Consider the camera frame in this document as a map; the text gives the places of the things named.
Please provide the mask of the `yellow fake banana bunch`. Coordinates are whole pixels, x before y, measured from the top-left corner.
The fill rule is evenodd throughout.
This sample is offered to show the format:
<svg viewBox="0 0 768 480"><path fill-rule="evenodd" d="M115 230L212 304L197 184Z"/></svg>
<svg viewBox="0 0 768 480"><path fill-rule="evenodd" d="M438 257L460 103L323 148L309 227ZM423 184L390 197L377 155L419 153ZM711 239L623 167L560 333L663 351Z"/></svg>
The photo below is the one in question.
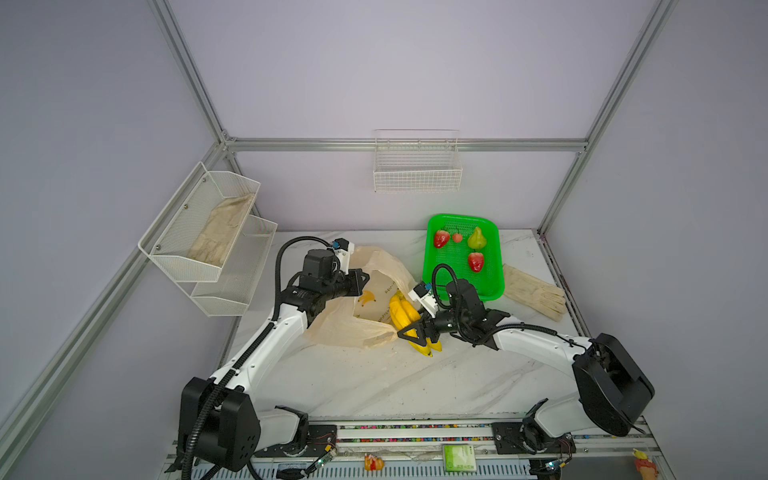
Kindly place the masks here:
<svg viewBox="0 0 768 480"><path fill-rule="evenodd" d="M411 305L400 290L397 290L390 298L389 314L392 324L398 331L405 329L420 319L419 312ZM414 350L426 357L431 357L434 351L442 351L441 341L432 342L427 339L425 346L420 346L413 342L411 342L410 345Z"/></svg>

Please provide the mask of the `translucent beige plastic bag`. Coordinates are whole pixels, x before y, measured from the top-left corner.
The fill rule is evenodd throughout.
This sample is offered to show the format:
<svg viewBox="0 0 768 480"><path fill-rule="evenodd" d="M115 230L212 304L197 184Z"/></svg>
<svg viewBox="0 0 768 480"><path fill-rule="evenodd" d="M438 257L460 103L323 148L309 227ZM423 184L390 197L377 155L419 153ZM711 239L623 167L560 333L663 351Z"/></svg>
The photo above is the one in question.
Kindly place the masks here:
<svg viewBox="0 0 768 480"><path fill-rule="evenodd" d="M416 284L406 266L380 247L357 247L350 266L370 276L357 297L327 303L305 333L313 345L373 349L398 339L389 314L390 299L407 293Z"/></svg>

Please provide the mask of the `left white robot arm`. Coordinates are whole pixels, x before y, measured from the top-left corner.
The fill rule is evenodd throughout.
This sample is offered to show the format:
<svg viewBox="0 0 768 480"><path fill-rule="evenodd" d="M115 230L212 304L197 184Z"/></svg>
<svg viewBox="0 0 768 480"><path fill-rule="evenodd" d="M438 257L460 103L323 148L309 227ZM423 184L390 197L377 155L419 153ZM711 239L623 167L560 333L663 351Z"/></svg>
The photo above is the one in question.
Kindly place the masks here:
<svg viewBox="0 0 768 480"><path fill-rule="evenodd" d="M207 378L193 378L181 394L178 449L174 468L192 476L194 463L211 463L208 478L220 470L237 472L254 454L281 448L302 452L308 443L306 413L277 406L258 411L253 396L287 348L301 336L326 304L358 297L370 276L349 265L353 243L323 241L304 257L303 267L287 283L275 283L270 317L251 340Z"/></svg>

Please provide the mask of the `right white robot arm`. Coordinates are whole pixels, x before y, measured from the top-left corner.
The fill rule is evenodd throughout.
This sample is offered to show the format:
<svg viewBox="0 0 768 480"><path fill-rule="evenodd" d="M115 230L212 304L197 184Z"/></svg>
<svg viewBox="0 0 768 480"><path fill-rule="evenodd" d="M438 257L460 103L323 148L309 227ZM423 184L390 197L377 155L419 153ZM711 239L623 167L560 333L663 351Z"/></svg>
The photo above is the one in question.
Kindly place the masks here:
<svg viewBox="0 0 768 480"><path fill-rule="evenodd" d="M444 334L494 351L521 354L574 381L565 396L544 398L517 422L516 447L541 453L567 435L599 428L625 437L655 396L655 389L623 344L614 336L574 337L549 327L516 321L491 309L466 280L452 281L442 300L424 282L390 300L399 338L432 352Z"/></svg>

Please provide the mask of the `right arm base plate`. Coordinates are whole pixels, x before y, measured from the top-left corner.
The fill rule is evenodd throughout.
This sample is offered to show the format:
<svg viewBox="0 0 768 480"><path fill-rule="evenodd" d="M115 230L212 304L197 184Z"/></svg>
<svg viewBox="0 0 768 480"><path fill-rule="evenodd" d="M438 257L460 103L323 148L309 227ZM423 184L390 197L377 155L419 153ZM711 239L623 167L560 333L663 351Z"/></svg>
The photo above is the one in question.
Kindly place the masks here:
<svg viewBox="0 0 768 480"><path fill-rule="evenodd" d="M569 434L550 437L533 423L494 422L491 430L498 454L572 454L576 450Z"/></svg>

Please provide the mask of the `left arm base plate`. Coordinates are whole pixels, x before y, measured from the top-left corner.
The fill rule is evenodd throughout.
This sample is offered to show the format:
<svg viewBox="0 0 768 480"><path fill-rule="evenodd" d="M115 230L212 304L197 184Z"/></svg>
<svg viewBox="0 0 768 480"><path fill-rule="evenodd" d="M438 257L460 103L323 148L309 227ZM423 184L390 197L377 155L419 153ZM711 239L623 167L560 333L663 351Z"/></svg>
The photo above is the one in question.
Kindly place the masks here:
<svg viewBox="0 0 768 480"><path fill-rule="evenodd" d="M335 424L309 423L299 427L298 433L287 444L257 449L255 458L315 458L335 445L338 427Z"/></svg>

